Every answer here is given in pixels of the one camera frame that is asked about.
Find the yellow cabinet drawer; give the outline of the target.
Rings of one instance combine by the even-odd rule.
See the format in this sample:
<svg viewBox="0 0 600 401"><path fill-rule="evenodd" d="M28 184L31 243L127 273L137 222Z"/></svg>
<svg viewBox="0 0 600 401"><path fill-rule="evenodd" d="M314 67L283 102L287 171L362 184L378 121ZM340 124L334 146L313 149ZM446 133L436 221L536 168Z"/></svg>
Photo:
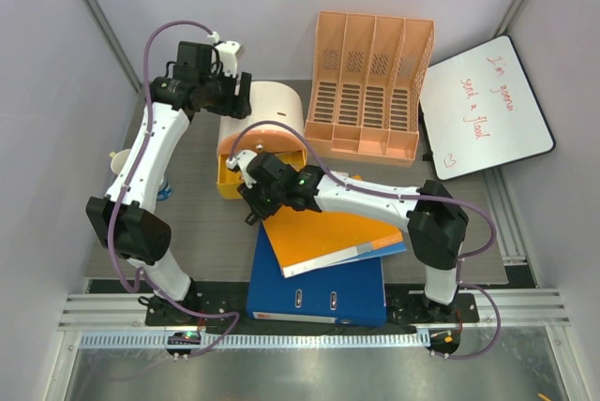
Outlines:
<svg viewBox="0 0 600 401"><path fill-rule="evenodd" d="M287 153L276 153L285 164L292 165L297 171L307 164L307 151L299 150ZM225 200L241 200L237 188L243 183L239 173L232 172L226 167L228 155L217 157L217 190Z"/></svg>

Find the orange folder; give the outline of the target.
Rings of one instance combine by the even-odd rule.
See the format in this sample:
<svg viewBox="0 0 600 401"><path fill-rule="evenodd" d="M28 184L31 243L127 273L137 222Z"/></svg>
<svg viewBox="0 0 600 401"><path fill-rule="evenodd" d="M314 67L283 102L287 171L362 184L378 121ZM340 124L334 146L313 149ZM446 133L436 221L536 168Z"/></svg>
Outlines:
<svg viewBox="0 0 600 401"><path fill-rule="evenodd" d="M407 250L400 230L359 215L282 207L262 226L286 278Z"/></svg>

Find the white arched drawer cabinet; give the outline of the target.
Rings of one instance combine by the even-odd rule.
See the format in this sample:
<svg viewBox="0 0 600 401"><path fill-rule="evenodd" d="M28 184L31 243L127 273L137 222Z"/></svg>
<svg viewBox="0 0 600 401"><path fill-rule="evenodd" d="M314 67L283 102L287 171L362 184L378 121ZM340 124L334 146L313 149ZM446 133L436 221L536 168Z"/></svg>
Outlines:
<svg viewBox="0 0 600 401"><path fill-rule="evenodd" d="M217 158L221 164L229 157L239 133L259 121L276 121L304 135L302 101L288 85L281 82L253 82L249 101L251 115L247 118L220 118ZM304 167L308 159L306 146L295 135L281 126L271 124L252 128L236 147L237 152L244 149L273 153L297 170Z"/></svg>

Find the orange desk file organizer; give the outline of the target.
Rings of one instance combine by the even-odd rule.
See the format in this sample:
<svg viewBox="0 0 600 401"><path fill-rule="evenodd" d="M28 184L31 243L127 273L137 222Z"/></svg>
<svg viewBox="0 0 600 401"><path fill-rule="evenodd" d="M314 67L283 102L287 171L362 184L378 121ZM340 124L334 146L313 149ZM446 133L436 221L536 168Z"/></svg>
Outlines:
<svg viewBox="0 0 600 401"><path fill-rule="evenodd" d="M432 20L320 12L305 137L319 156L410 167Z"/></svg>

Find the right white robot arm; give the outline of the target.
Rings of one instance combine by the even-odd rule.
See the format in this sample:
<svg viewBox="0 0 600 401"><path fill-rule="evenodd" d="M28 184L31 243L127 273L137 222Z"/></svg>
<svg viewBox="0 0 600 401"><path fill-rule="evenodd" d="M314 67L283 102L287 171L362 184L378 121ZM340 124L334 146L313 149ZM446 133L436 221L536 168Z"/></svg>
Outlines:
<svg viewBox="0 0 600 401"><path fill-rule="evenodd" d="M396 227L425 266L427 316L443 321L456 312L458 254L469 218L441 184L383 186L314 165L296 170L274 154L250 150L228 157L226 167L241 175L238 192L250 208L248 223L285 206L296 212L358 215Z"/></svg>

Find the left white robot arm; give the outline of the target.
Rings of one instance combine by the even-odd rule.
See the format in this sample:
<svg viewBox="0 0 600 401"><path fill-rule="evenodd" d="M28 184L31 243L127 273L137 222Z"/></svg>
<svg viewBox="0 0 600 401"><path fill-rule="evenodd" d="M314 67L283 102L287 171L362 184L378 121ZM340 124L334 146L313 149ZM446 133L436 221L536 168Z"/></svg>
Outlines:
<svg viewBox="0 0 600 401"><path fill-rule="evenodd" d="M173 152L194 115L207 110L244 119L252 77L204 70L176 69L157 77L146 89L142 124L125 164L101 198L88 200L85 212L113 263L129 262L147 276L157 296L170 299L168 315L188 325L199 315L193 280L176 262L171 227L155 215L158 191Z"/></svg>

